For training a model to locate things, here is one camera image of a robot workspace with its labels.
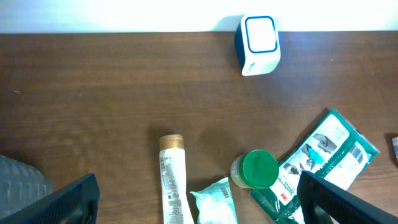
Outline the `white tube brown cap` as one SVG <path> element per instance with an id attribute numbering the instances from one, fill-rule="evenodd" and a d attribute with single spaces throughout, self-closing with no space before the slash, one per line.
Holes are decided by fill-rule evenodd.
<path id="1" fill-rule="evenodd" d="M 159 139 L 160 179 L 164 224 L 194 224 L 187 200 L 187 175 L 183 137 Z"/>

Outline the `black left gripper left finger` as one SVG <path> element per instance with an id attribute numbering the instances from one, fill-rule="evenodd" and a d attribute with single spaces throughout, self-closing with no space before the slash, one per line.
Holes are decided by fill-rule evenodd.
<path id="1" fill-rule="evenodd" d="M 93 173 L 1 220 L 2 224 L 76 223 L 95 224 L 100 189 Z"/>

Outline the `orange snack packet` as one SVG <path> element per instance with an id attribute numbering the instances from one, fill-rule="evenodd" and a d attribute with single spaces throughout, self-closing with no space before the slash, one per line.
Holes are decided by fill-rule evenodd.
<path id="1" fill-rule="evenodd" d="M 398 137 L 397 136 L 392 138 L 392 145 L 394 148 L 394 154 L 395 154 L 396 160 L 398 161 Z"/>

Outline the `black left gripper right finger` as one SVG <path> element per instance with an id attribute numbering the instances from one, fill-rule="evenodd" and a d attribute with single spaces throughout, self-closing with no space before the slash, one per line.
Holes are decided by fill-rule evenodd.
<path id="1" fill-rule="evenodd" d="M 396 216 L 308 171 L 300 176 L 297 196 L 305 223 L 397 223 Z"/>

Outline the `mint green tissue pack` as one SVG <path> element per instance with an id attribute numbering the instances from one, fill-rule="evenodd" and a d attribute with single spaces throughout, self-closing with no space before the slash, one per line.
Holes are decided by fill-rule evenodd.
<path id="1" fill-rule="evenodd" d="M 234 200 L 227 177 L 201 191 L 190 192 L 199 211 L 199 224 L 238 224 Z"/>

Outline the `green 3M wipes package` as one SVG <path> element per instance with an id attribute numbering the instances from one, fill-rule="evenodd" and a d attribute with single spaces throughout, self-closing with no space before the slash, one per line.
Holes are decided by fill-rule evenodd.
<path id="1" fill-rule="evenodd" d="M 300 175 L 309 171 L 348 190 L 379 149 L 337 110 L 332 109 L 290 154 L 279 162 L 279 176 L 251 197 L 274 223 L 303 223 L 297 197 Z"/>

